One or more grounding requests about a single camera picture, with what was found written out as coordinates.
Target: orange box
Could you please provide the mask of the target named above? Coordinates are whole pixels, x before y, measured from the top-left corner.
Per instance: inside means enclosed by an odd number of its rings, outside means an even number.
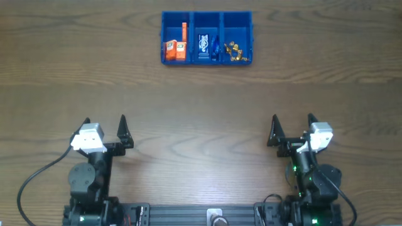
[[[187,43],[184,41],[177,42],[176,60],[186,60]]]
[[[182,38],[184,42],[187,42],[187,23],[182,23]]]
[[[177,41],[171,40],[166,42],[166,60],[176,60]]]

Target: wood grain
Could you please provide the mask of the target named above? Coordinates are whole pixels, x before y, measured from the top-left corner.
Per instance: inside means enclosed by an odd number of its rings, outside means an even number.
[[[162,10],[253,11],[253,64],[163,66]],[[342,170],[358,225],[401,224],[401,19],[387,0],[0,1],[0,221],[25,225],[19,187],[85,117],[115,139],[125,114],[134,136],[111,195],[228,204],[292,193],[289,159],[265,146],[271,116],[299,136],[313,112],[334,128],[318,160]],[[32,221],[60,225],[68,172],[83,161],[71,152],[26,187]]]

